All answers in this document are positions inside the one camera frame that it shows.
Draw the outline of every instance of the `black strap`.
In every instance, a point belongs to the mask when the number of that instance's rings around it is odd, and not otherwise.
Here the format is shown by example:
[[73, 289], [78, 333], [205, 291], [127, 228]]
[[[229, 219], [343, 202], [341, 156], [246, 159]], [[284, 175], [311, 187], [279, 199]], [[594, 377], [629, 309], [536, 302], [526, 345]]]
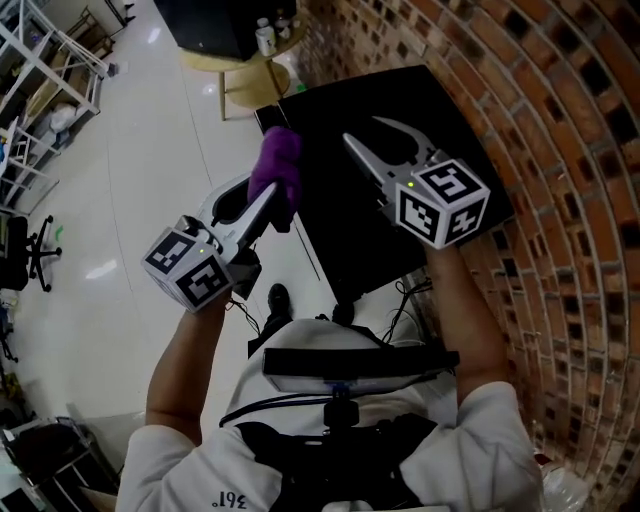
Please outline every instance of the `black strap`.
[[272, 512], [320, 512], [328, 503], [362, 500], [374, 510], [421, 506], [400, 463], [436, 424], [415, 414], [326, 437], [287, 436], [263, 423], [237, 425], [255, 461], [282, 473]]

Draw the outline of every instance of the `shoe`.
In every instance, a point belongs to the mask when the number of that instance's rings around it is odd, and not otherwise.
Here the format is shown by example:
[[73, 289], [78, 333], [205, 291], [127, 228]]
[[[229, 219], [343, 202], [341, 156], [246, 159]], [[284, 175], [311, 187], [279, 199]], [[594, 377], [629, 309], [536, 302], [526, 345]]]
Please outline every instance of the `shoe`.
[[336, 304], [331, 314], [331, 321], [333, 323], [342, 325], [343, 327], [349, 327], [353, 325], [353, 319], [356, 316], [356, 310], [353, 307], [353, 302], [347, 304]]
[[291, 299], [283, 284], [276, 283], [269, 290], [269, 310], [275, 316], [291, 315]]

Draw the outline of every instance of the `black tabletop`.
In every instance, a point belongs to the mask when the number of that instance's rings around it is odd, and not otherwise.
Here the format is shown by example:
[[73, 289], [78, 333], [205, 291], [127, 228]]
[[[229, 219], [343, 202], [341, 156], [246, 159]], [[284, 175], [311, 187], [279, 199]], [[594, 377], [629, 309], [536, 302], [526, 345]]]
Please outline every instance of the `black tabletop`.
[[412, 139], [371, 116], [422, 131], [452, 158], [462, 158], [491, 189], [480, 228], [459, 244], [513, 215], [482, 145], [425, 66], [385, 71], [310, 89], [256, 113], [261, 129], [287, 126], [304, 141], [299, 215], [339, 302], [351, 302], [425, 264], [420, 242], [378, 211], [378, 191], [347, 153], [348, 131], [389, 163], [415, 155]]

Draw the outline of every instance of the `plastic bag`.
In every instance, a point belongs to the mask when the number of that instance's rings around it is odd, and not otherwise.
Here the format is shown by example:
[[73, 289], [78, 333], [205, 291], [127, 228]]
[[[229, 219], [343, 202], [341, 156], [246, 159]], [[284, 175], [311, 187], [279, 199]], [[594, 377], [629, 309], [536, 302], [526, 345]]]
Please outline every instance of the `plastic bag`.
[[585, 501], [589, 497], [589, 485], [587, 482], [574, 472], [555, 463], [546, 465], [543, 473], [545, 473], [543, 486], [545, 510], [547, 512], [582, 510]]
[[76, 108], [66, 103], [60, 103], [51, 114], [51, 129], [54, 133], [60, 133], [73, 123], [76, 116]]

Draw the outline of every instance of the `office chair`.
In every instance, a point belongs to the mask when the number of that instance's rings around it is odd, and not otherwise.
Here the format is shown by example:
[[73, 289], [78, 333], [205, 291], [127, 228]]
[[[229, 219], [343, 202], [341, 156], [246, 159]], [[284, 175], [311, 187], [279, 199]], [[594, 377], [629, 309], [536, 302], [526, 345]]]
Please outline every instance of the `office chair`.
[[[44, 282], [41, 260], [47, 256], [62, 254], [60, 247], [53, 251], [42, 250], [47, 224], [52, 222], [53, 217], [49, 215], [42, 224], [40, 233], [27, 236], [29, 226], [26, 218], [13, 217], [7, 221], [5, 256], [0, 258], [0, 288], [20, 291], [27, 286], [29, 278], [35, 279], [38, 276], [42, 290], [51, 291], [51, 285]], [[31, 265], [27, 272], [29, 260]]]

